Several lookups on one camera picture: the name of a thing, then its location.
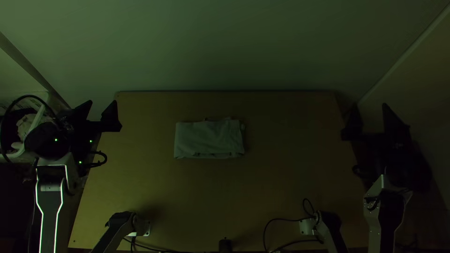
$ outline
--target wall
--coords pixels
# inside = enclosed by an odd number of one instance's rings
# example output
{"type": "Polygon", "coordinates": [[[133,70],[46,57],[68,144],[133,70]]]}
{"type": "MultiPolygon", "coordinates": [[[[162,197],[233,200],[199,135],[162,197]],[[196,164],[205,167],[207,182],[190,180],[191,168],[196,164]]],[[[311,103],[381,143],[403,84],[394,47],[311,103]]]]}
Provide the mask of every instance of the wall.
{"type": "Polygon", "coordinates": [[[382,129],[386,102],[411,125],[450,208],[450,7],[359,102],[367,130],[382,129]]]}
{"type": "Polygon", "coordinates": [[[14,0],[0,31],[76,106],[121,90],[338,90],[359,99],[449,3],[14,0]]]}
{"type": "Polygon", "coordinates": [[[9,55],[0,49],[0,94],[45,91],[30,74],[28,74],[9,55]]]}

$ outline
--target wire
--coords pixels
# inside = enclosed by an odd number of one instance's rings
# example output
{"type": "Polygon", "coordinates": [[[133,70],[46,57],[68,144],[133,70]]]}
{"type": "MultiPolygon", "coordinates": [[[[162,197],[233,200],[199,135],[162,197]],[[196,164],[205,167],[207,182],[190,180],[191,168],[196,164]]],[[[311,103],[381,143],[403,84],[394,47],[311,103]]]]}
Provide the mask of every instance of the wire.
{"type": "Polygon", "coordinates": [[[311,214],[310,212],[308,212],[308,210],[306,210],[305,202],[308,202],[309,206],[311,207],[311,210],[313,211],[313,213],[315,213],[313,204],[312,204],[311,201],[309,201],[309,199],[307,199],[307,198],[304,198],[303,201],[302,201],[302,204],[301,204],[301,205],[303,206],[303,211],[305,211],[305,213],[306,213],[307,215],[309,215],[310,217],[314,217],[313,214],[311,214]]]}
{"type": "MultiPolygon", "coordinates": [[[[36,157],[33,162],[33,170],[35,170],[38,167],[38,161],[39,157],[36,157]]],[[[33,211],[31,213],[31,219],[30,219],[30,227],[28,230],[28,243],[27,243],[27,252],[30,253],[30,243],[31,243],[31,233],[33,232],[33,224],[34,224],[34,214],[36,212],[36,188],[33,189],[33,211]]]]}
{"type": "Polygon", "coordinates": [[[272,250],[272,252],[277,252],[277,251],[280,251],[280,250],[282,250],[282,249],[284,249],[284,248],[286,248],[288,246],[291,246],[292,244],[303,243],[303,242],[322,242],[322,241],[318,240],[318,239],[297,240],[297,241],[293,241],[293,242],[290,242],[290,243],[286,243],[286,244],[284,244],[284,245],[282,245],[282,246],[272,250]]]}
{"type": "Polygon", "coordinates": [[[130,252],[133,253],[133,246],[135,246],[136,244],[136,236],[133,236],[131,238],[131,243],[130,243],[130,252]]]}
{"type": "MultiPolygon", "coordinates": [[[[291,219],[283,219],[283,218],[274,218],[269,220],[269,222],[267,222],[266,226],[264,227],[264,232],[262,233],[262,245],[264,246],[264,251],[269,253],[269,251],[267,250],[267,246],[266,246],[266,230],[267,227],[269,226],[269,224],[273,221],[287,221],[287,222],[299,222],[299,221],[303,221],[303,220],[308,220],[311,219],[313,217],[315,217],[313,214],[315,213],[315,209],[313,207],[313,204],[311,203],[311,201],[307,198],[304,198],[302,201],[302,206],[303,206],[303,211],[305,211],[305,213],[309,216],[308,218],[302,218],[302,219],[297,219],[297,220],[291,220],[291,219]],[[308,212],[308,210],[306,209],[306,203],[309,204],[310,209],[312,210],[312,213],[308,212]]],[[[301,243],[301,242],[320,242],[323,243],[321,240],[319,240],[317,237],[316,239],[307,239],[307,240],[297,240],[297,241],[293,241],[290,242],[288,244],[282,245],[280,247],[277,247],[275,250],[271,251],[271,252],[275,252],[278,250],[281,250],[287,246],[290,246],[292,244],[296,244],[296,243],[301,243]]]]}
{"type": "Polygon", "coordinates": [[[56,114],[55,112],[51,109],[51,107],[44,101],[42,100],[40,97],[35,96],[35,95],[24,95],[19,97],[18,99],[14,100],[6,109],[5,114],[3,115],[3,120],[1,121],[1,126],[0,126],[0,151],[1,151],[1,155],[3,156],[3,158],[5,159],[5,161],[7,161],[8,163],[12,163],[12,161],[9,159],[9,157],[6,155],[6,148],[4,146],[4,136],[5,136],[5,129],[6,129],[6,121],[8,119],[8,116],[10,114],[10,112],[12,111],[12,109],[14,108],[14,106],[19,103],[21,100],[23,100],[24,98],[27,97],[32,97],[36,100],[38,100],[39,102],[42,103],[43,106],[45,106],[45,108],[49,111],[50,116],[52,118],[56,118],[56,114]]]}
{"type": "Polygon", "coordinates": [[[102,166],[108,161],[108,156],[106,156],[106,154],[103,153],[102,151],[89,151],[89,154],[100,155],[100,156],[103,157],[103,161],[102,162],[98,161],[96,163],[85,164],[85,166],[88,167],[88,168],[95,168],[95,167],[102,166]]]}
{"type": "Polygon", "coordinates": [[[264,232],[262,233],[262,245],[264,246],[264,251],[269,252],[267,250],[267,246],[266,246],[266,230],[271,222],[273,222],[273,221],[299,222],[299,221],[308,220],[308,219],[310,219],[310,217],[297,219],[297,220],[290,220],[290,219],[283,219],[283,218],[274,218],[274,219],[269,220],[269,222],[267,222],[266,226],[264,227],[264,232]]]}
{"type": "Polygon", "coordinates": [[[147,246],[140,245],[140,244],[138,244],[136,242],[133,242],[133,241],[130,241],[130,240],[126,239],[126,238],[123,238],[123,240],[131,243],[131,245],[135,245],[135,246],[143,248],[143,249],[148,249],[150,251],[156,251],[156,252],[160,252],[160,253],[192,253],[192,252],[186,252],[186,251],[154,249],[154,248],[150,248],[150,247],[147,247],[147,246]]]}

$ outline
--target folded white cloth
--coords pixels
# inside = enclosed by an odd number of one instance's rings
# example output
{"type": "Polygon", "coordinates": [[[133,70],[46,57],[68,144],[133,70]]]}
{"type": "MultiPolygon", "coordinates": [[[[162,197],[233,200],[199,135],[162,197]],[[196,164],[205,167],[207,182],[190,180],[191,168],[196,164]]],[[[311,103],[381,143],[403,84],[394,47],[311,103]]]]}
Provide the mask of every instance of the folded white cloth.
{"type": "Polygon", "coordinates": [[[178,122],[175,158],[231,158],[244,154],[244,124],[236,119],[178,122]]]}

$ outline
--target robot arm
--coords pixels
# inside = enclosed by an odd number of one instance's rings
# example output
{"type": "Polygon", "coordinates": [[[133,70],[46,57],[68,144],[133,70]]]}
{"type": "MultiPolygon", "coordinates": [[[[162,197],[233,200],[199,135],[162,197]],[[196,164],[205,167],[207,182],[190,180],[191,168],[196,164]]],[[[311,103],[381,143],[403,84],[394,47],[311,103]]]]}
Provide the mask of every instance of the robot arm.
{"type": "MultiPolygon", "coordinates": [[[[403,221],[405,205],[412,196],[381,175],[364,195],[363,212],[369,224],[368,253],[394,251],[395,231],[403,221]]],[[[317,236],[330,253],[348,252],[340,233],[341,221],[334,213],[317,211],[314,218],[299,222],[304,235],[317,236]]]]}

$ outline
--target tabletop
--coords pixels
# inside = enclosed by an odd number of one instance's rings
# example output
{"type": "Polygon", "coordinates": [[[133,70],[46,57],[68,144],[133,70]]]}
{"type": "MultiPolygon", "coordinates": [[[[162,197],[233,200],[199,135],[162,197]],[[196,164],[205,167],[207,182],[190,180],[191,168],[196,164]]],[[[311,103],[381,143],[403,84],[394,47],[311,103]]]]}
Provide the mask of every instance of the tabletop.
{"type": "MultiPolygon", "coordinates": [[[[272,218],[306,217],[303,198],[337,213],[347,247],[368,244],[364,188],[331,92],[119,92],[119,133],[104,133],[108,162],[90,171],[69,247],[93,248],[112,214],[152,220],[136,242],[177,251],[262,251],[272,218]],[[231,159],[174,159],[175,124],[232,117],[246,128],[246,153],[231,159]]],[[[273,222],[269,249],[305,238],[297,223],[273,222]]],[[[118,249],[129,250],[123,241],[118,249]]],[[[322,249],[316,242],[292,249],[322,249]]]]}

